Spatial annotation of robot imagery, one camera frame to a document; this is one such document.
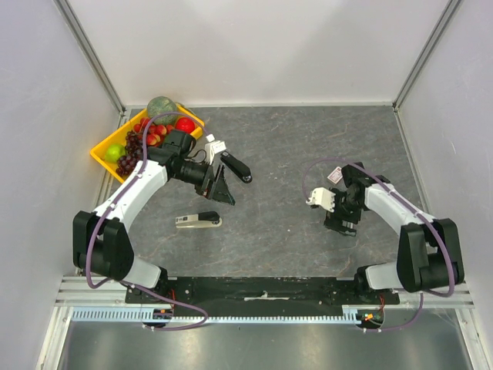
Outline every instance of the white object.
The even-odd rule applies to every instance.
[[[337,166],[334,171],[330,173],[329,176],[327,176],[327,179],[331,182],[337,185],[337,183],[342,179],[342,168]]]
[[[122,189],[128,184],[133,177],[138,176],[137,172],[142,166],[142,161],[137,163],[136,168],[130,174],[125,183],[123,183],[118,190],[110,197],[106,202],[98,206],[94,211],[97,216],[102,216],[108,206],[112,205],[115,197],[122,191]],[[148,160],[146,169],[142,173],[142,178],[138,179],[133,186],[125,193],[125,195],[118,201],[118,204],[114,207],[113,211],[109,213],[108,219],[119,218],[120,222],[125,225],[127,232],[132,226],[132,222],[135,220],[137,214],[146,205],[149,198],[161,187],[164,186],[168,180],[166,173],[166,167],[160,166],[153,160]]]
[[[70,4],[124,104],[248,106],[392,102],[447,0]]]
[[[400,289],[401,281],[397,275],[397,262],[376,264],[365,271],[371,289]]]
[[[204,146],[206,151],[206,163],[211,164],[216,154],[226,150],[226,144],[221,140],[214,140]]]
[[[134,255],[132,267],[123,280],[152,289],[156,286],[160,275],[161,269],[159,267]]]
[[[401,196],[394,188],[394,185],[386,184],[393,193]],[[406,202],[408,202],[413,208],[414,212],[411,212],[401,203],[399,203],[393,196],[391,196],[386,190],[379,184],[374,184],[365,189],[364,204],[372,211],[376,212],[380,217],[389,224],[392,229],[399,235],[401,233],[401,226],[407,225],[411,222],[415,224],[422,224],[423,221],[416,217],[416,214],[422,214],[427,220],[432,221],[434,219],[430,214],[426,214],[422,210],[416,208],[411,202],[401,196]]]
[[[324,187],[317,187],[310,193],[307,204],[311,206],[320,206],[329,212],[334,212],[335,194]]]

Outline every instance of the robotic arm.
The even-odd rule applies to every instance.
[[[183,131],[173,130],[161,147],[148,148],[148,161],[142,173],[136,169],[124,184],[92,213],[80,211],[73,221],[73,262],[76,267],[85,268],[87,250],[96,223],[108,207],[112,211],[103,221],[92,252],[91,270],[116,281],[167,293],[167,272],[138,258],[132,249],[128,231],[132,222],[149,198],[169,179],[191,183],[196,193],[207,199],[234,205],[224,179],[224,165],[219,165],[214,174],[213,159],[226,149],[223,141],[208,137],[206,159],[203,163],[193,162],[188,155],[196,140]],[[134,177],[140,177],[121,197],[120,193]]]
[[[437,248],[438,243],[418,214],[431,223],[444,241],[452,262],[454,282],[460,284],[464,281],[458,229],[452,220],[438,220],[419,210],[405,200],[383,176],[377,178],[387,189],[349,165],[342,169],[342,175],[347,188],[345,191],[318,187],[311,192],[307,201],[312,207],[326,210],[324,226],[343,235],[355,236],[354,225],[360,221],[362,211],[372,210],[399,236],[397,261],[358,268],[355,275],[358,288],[404,288],[415,292],[448,285],[444,256],[439,249],[428,253],[428,248]]]

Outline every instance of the metal frame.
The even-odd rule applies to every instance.
[[[101,281],[103,277],[94,277],[95,283]],[[447,288],[440,288],[439,291],[446,291]],[[406,291],[397,291],[401,303],[399,305],[388,305],[387,310],[410,310],[415,309],[419,305],[418,293],[407,293]],[[69,324],[72,321],[121,321],[121,322],[136,322],[140,321],[136,316],[136,312],[143,312],[143,315],[153,308],[170,308],[169,304],[127,304],[125,303],[126,288],[116,281],[110,281],[104,284],[100,289],[93,290],[86,283],[86,278],[81,276],[64,277],[60,284],[59,293],[55,301],[55,308],[52,314],[52,319],[49,324],[49,329],[45,337],[45,342],[42,346],[42,352],[39,356],[37,369],[56,369],[62,360],[62,350],[65,340],[69,333]],[[216,323],[235,322],[249,323],[258,322],[263,324],[269,323],[318,323],[321,325],[329,324],[350,324],[352,315],[357,310],[375,310],[378,309],[374,305],[348,305],[343,306],[345,315],[339,321],[331,321],[329,318],[295,318],[294,320],[267,320],[259,319],[256,321],[235,318],[217,318]],[[435,295],[425,293],[424,309],[434,310],[438,314],[441,309],[454,309],[458,317],[459,327],[464,343],[468,350],[469,358],[474,368],[487,370],[492,368],[488,363],[488,356],[482,346],[476,329],[475,307],[472,297],[466,284],[461,284],[456,287],[456,293],[452,298],[440,298]],[[94,312],[95,315],[91,319],[86,312]],[[109,315],[115,312],[117,317]],[[190,320],[179,320],[177,322],[185,322]]]
[[[60,13],[62,13],[62,17],[65,19],[67,25],[69,26],[72,34],[77,40],[77,43],[80,46],[80,49],[84,53],[87,58],[87,61],[92,67],[94,74],[98,77],[99,81],[102,83],[106,93],[108,94],[109,99],[112,104],[115,106],[116,110],[120,113],[125,112],[125,105],[122,100],[119,98],[118,93],[115,90],[111,80],[108,77],[105,69],[102,66],[101,61],[99,60],[96,51],[91,45],[89,38],[87,37],[82,25],[80,24],[79,19],[74,13],[72,6],[69,3],[69,0],[53,0],[56,6],[59,8]]]
[[[440,41],[441,36],[444,34],[445,29],[447,28],[448,24],[450,23],[452,17],[458,10],[459,5],[461,3],[462,0],[448,1],[448,4],[445,6],[444,11],[441,13],[437,24],[433,28],[433,31],[428,37],[428,40],[424,44],[424,47],[421,50],[418,59],[416,59],[413,68],[409,72],[409,75],[407,76],[404,85],[401,87],[401,91],[399,91],[397,97],[395,98],[394,103],[392,104],[392,106],[395,109],[399,109],[402,106],[402,103],[406,99],[409,90],[411,90],[411,88],[414,85],[414,82],[421,74],[421,70],[423,69],[428,59],[430,58],[431,53],[433,52],[434,48]]]

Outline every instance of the gray floor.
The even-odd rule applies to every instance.
[[[357,267],[392,261],[397,236],[379,216],[364,214],[356,237],[324,228],[324,212],[311,210],[301,193],[307,164],[322,156],[363,161],[410,201],[418,191],[389,106],[195,109],[217,139],[250,166],[253,182],[226,173],[236,206],[206,200],[171,180],[134,221],[136,253],[168,269],[195,276],[343,276]],[[199,141],[203,146],[205,139]],[[310,172],[308,188],[328,186],[336,164]],[[174,218],[215,210],[217,229],[177,230]]]
[[[388,310],[389,326],[413,311]],[[60,370],[472,369],[452,311],[426,310],[403,331],[363,334],[349,325],[206,325],[154,332],[135,323],[75,322]]]

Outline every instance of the fruit basket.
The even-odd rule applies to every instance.
[[[178,111],[181,113],[185,113],[186,115],[196,119],[200,123],[204,125],[204,122],[192,114],[189,110],[184,108],[181,105],[178,105]],[[91,157],[94,158],[96,161],[98,161],[101,166],[105,167],[120,183],[125,182],[127,176],[120,176],[119,174],[116,173],[116,169],[118,165],[116,163],[110,163],[104,160],[105,153],[107,149],[109,148],[110,145],[118,143],[122,144],[123,146],[126,145],[126,134],[129,131],[132,131],[132,128],[140,122],[142,118],[147,117],[147,109],[144,109],[142,112],[137,114],[135,117],[133,117],[129,122],[125,123],[123,126],[121,126],[117,131],[109,135],[106,139],[104,139],[101,143],[98,145],[94,146],[91,149]],[[196,139],[199,139],[202,136],[202,128],[196,125],[195,130],[191,133],[193,137]]]

